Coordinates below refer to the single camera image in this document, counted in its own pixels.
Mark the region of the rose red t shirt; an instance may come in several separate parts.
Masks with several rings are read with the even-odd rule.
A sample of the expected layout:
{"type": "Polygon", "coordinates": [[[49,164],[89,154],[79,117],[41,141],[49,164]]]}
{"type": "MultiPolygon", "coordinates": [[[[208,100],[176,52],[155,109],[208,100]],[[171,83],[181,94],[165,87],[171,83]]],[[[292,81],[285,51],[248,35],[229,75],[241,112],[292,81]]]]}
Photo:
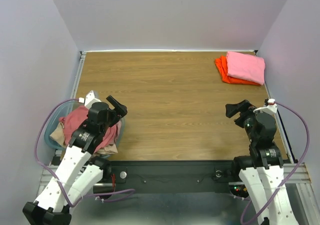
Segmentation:
{"type": "MultiPolygon", "coordinates": [[[[69,141],[71,140],[72,133],[87,118],[88,111],[89,110],[82,105],[82,106],[79,106],[78,108],[76,108],[74,111],[72,111],[66,117],[60,117],[59,118],[59,122],[63,123],[63,125],[64,125],[63,133],[64,133],[65,144],[66,145],[69,144],[69,141]]],[[[118,134],[118,138],[117,138],[116,142],[119,140],[121,128],[118,129],[119,134],[118,134]]],[[[94,153],[95,153],[95,151],[99,150],[103,146],[102,142],[94,150],[94,153]]]]}

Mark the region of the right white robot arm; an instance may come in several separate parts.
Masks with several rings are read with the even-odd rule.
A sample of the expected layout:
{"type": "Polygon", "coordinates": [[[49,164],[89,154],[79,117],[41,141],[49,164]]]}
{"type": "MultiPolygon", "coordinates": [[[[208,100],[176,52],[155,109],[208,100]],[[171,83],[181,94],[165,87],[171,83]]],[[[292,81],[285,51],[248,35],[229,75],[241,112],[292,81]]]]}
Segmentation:
{"type": "Polygon", "coordinates": [[[238,156],[230,167],[231,177],[241,180],[247,189],[261,225],[296,225],[285,186],[284,159],[274,142],[277,132],[274,99],[266,99],[263,107],[255,107],[248,100],[226,104],[225,115],[243,128],[249,139],[249,155],[238,156]]]}

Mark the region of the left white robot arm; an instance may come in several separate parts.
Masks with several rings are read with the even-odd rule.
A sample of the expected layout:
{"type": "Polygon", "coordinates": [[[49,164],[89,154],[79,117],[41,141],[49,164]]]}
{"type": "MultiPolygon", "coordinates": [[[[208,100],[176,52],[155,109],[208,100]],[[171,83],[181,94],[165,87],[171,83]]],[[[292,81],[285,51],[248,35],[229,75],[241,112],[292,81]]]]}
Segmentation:
{"type": "Polygon", "coordinates": [[[93,97],[78,99],[88,110],[86,118],[72,132],[65,155],[56,170],[38,161],[52,178],[34,201],[22,212],[31,225],[68,225],[75,208],[98,182],[111,178],[108,161],[93,157],[107,130],[128,113],[127,107],[109,95],[106,102],[93,97]]]}

